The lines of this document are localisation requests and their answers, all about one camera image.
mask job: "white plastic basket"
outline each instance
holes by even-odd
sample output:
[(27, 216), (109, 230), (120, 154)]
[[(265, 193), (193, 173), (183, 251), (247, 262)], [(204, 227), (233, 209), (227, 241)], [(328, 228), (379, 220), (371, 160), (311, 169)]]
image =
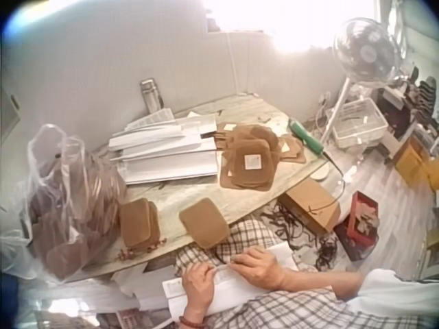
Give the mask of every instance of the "white plastic basket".
[(333, 136), (341, 149), (379, 140), (388, 123), (371, 98), (343, 106), (333, 127)]

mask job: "hand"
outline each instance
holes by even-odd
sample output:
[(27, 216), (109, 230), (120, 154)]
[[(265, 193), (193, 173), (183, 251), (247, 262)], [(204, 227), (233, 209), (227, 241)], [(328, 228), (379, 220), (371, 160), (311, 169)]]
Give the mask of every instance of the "hand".
[(285, 278), (284, 268), (277, 263), (276, 256), (259, 246), (236, 255), (228, 266), (248, 283), (262, 289), (279, 290)]
[(208, 263), (196, 263), (183, 270), (183, 287), (187, 295), (187, 310), (204, 314), (212, 303), (215, 268)]

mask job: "white fan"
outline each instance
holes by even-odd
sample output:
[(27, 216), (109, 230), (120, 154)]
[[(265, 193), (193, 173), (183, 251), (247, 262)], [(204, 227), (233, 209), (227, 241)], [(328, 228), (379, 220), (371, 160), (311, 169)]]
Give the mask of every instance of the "white fan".
[[(358, 18), (345, 22), (335, 36), (333, 53), (346, 74), (346, 81), (320, 139), (322, 145), (333, 130), (352, 83), (371, 88), (383, 87), (399, 74), (401, 65), (401, 53), (395, 39), (384, 26), (372, 19)], [(329, 166), (324, 166), (313, 177), (322, 179), (328, 172)]]

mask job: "green hot glue gun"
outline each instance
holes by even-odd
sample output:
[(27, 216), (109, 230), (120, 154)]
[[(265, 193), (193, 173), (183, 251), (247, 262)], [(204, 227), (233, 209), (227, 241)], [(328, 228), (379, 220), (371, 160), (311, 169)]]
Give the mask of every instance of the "green hot glue gun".
[(311, 136), (310, 133), (297, 121), (292, 121), (291, 119), (288, 121), (288, 126), (290, 130), (297, 135), (297, 137), (301, 138), (306, 142), (307, 146), (311, 149), (312, 152), (317, 154), (318, 156), (323, 153), (323, 145)]

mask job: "wooden table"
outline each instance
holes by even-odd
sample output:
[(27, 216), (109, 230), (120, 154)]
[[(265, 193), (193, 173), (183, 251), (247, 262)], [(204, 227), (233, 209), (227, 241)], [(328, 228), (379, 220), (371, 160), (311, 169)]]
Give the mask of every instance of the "wooden table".
[[(278, 135), (287, 132), (287, 115), (264, 100), (250, 95), (232, 96), (206, 103), (179, 112), (176, 117), (185, 117), (190, 111), (198, 114), (216, 112), (217, 123), (228, 121), (260, 123), (272, 128)], [(120, 261), (117, 255), (125, 246), (119, 237), (112, 246), (97, 257), (94, 263), (87, 265), (83, 271), (77, 273), (69, 281), (93, 278), (126, 269), (190, 244), (193, 239), (186, 233), (178, 214), (204, 197), (210, 198), (216, 204), (227, 223), (234, 223), (272, 201), (326, 162), (323, 157), (317, 157), (307, 148), (305, 148), (305, 155), (306, 164), (279, 163), (273, 186), (268, 192), (222, 188), (215, 176), (130, 186), (128, 188), (130, 200), (145, 197), (156, 204), (161, 237), (167, 238), (166, 244), (149, 254), (144, 253), (136, 256), (135, 259)]]

